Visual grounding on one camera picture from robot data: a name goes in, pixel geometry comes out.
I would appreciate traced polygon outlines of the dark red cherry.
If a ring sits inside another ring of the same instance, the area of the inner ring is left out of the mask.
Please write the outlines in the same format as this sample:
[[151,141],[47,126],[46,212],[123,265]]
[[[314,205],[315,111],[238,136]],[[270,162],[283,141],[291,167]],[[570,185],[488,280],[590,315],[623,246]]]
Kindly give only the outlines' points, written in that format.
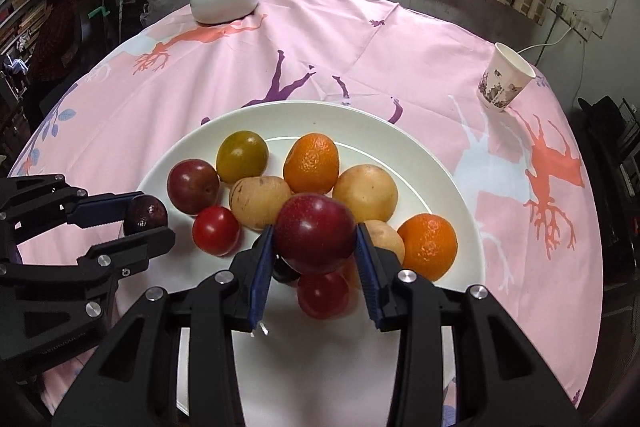
[[164,204],[155,196],[140,194],[131,199],[122,222],[122,233],[129,236],[167,225],[168,216]]

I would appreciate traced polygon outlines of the dark red plum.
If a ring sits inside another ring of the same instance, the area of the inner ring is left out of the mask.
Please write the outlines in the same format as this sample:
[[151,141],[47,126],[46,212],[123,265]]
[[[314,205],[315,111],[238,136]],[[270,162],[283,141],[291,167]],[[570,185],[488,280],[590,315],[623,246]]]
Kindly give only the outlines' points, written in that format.
[[190,216],[215,205],[219,187],[215,168],[198,158],[179,161],[167,177],[167,194],[172,205]]

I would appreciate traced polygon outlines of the small red cherry tomato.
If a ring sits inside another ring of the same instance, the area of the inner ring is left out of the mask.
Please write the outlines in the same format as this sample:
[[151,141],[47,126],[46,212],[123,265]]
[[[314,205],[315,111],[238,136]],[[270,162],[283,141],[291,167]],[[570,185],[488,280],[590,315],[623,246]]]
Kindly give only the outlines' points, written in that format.
[[241,225],[226,207],[203,209],[192,225],[193,242],[201,251],[216,257],[228,255],[240,238]]

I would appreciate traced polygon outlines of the striped pepino melon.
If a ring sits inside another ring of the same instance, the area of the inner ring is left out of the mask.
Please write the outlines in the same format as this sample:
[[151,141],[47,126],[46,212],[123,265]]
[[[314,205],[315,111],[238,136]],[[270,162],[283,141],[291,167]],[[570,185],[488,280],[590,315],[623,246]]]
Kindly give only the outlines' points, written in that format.
[[280,209],[292,196],[292,190],[280,176],[252,176],[233,184],[229,206],[241,225],[262,231],[276,222]]

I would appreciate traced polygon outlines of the green yellow tomato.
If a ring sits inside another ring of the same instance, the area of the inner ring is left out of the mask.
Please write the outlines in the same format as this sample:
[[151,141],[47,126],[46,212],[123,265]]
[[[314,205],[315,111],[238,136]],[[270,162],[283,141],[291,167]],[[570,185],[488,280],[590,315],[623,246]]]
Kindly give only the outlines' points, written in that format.
[[216,170],[222,182],[235,184],[243,178],[261,176],[267,168],[268,146],[262,137],[248,130],[228,135],[218,148]]

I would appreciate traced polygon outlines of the large orange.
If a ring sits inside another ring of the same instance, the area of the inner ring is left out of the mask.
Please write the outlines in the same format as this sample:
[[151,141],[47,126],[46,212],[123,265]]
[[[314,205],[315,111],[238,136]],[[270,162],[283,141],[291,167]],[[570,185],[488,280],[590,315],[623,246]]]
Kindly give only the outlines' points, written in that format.
[[406,220],[398,234],[405,246],[402,266],[431,282],[443,277],[456,260],[457,235],[443,217],[419,213]]

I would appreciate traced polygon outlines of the round tan pear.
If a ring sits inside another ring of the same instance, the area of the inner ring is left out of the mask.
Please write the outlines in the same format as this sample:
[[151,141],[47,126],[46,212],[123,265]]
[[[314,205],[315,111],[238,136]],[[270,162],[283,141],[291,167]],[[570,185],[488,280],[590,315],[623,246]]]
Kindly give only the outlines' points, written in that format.
[[371,243],[375,247],[393,251],[399,263],[404,262],[405,244],[395,229],[381,220],[367,220],[363,224],[366,226]]

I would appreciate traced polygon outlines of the large red plum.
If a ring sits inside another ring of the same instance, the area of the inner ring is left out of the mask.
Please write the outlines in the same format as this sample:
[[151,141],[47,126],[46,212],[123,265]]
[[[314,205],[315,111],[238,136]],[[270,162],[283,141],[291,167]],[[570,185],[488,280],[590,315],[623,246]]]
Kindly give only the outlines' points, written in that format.
[[300,274],[337,270],[355,251],[356,221],[341,202],[319,194],[292,196],[273,225],[278,254]]

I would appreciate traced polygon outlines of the small orange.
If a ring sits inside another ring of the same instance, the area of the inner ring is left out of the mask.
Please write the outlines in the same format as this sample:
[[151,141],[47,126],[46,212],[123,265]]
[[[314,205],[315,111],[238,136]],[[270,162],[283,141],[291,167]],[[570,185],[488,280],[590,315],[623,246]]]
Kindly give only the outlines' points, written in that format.
[[322,133],[301,136],[283,164],[283,179],[294,193],[329,193],[339,174],[337,147]]

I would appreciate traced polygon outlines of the small tan longan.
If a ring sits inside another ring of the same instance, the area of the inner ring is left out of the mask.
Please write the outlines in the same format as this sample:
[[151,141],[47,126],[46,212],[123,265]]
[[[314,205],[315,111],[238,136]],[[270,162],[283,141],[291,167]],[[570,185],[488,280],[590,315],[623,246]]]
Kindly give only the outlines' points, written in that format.
[[357,222],[387,222],[398,203],[398,188],[384,169],[375,165],[357,165],[338,177],[332,197],[345,205]]

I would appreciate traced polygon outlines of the pink floral tablecloth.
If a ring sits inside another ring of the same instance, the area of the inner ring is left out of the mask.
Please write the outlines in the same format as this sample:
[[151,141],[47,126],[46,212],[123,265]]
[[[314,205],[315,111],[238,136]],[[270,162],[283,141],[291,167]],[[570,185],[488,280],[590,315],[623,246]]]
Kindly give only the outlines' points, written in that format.
[[580,401],[602,303],[592,190],[544,77],[502,112],[482,104],[493,49],[385,0],[260,0],[221,26],[181,8],[74,81],[12,173],[128,192],[183,135],[232,110],[285,100],[364,110],[451,172],[480,230],[487,286]]

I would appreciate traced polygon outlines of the patterned paper cup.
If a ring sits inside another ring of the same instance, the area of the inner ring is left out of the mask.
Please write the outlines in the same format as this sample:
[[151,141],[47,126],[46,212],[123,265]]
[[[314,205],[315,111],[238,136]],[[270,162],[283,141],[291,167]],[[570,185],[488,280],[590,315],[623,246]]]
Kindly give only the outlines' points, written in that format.
[[477,92],[487,107],[503,110],[536,78],[532,65],[503,43],[496,42]]

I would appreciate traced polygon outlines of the wall power strip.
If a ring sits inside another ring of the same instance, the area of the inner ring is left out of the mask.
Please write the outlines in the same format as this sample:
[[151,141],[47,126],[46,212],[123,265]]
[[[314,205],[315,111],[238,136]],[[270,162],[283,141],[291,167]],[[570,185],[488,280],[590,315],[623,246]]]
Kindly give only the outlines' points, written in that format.
[[602,38],[611,19],[609,9],[597,11],[576,9],[564,1],[554,2],[552,11],[585,41],[588,41],[592,36]]

